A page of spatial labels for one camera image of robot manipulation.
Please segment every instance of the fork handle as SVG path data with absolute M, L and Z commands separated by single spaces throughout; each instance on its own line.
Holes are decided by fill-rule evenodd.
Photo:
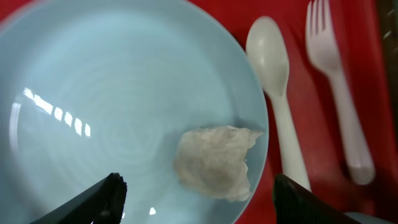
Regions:
M 275 114 L 283 172 L 302 187 L 311 191 L 286 94 L 270 98 Z
M 375 176 L 374 164 L 346 78 L 343 72 L 329 77 L 349 173 L 356 184 L 369 184 Z

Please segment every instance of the plastic utensil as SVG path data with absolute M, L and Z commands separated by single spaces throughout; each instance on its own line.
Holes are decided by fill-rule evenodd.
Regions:
M 374 179 L 374 164 L 344 75 L 329 0 L 308 4 L 305 41 L 312 65 L 329 79 L 351 178 L 357 184 L 366 185 Z
M 246 42 L 246 53 L 273 105 L 283 172 L 311 190 L 286 97 L 289 59 L 282 34 L 274 20 L 260 17 L 254 22 Z

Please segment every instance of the plate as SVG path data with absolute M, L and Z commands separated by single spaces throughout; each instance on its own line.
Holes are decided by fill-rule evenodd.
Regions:
M 178 140 L 199 127 L 265 132 L 249 150 L 253 191 L 267 110 L 242 48 L 185 1 L 32 4 L 0 34 L 1 223 L 27 223 L 110 172 L 128 193 L 122 223 L 233 223 L 229 203 L 180 185 Z

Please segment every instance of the white plastic fork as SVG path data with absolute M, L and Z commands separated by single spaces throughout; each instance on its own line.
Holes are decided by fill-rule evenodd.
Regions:
M 329 79 L 351 178 L 366 185 L 374 179 L 374 164 L 344 75 L 329 0 L 308 4 L 305 43 L 311 64 Z

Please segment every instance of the white plastic spoon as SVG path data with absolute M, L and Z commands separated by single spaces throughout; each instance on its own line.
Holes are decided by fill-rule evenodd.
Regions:
M 260 17 L 254 22 L 246 42 L 246 53 L 274 108 L 283 172 L 311 190 L 286 97 L 289 58 L 284 39 L 274 20 Z

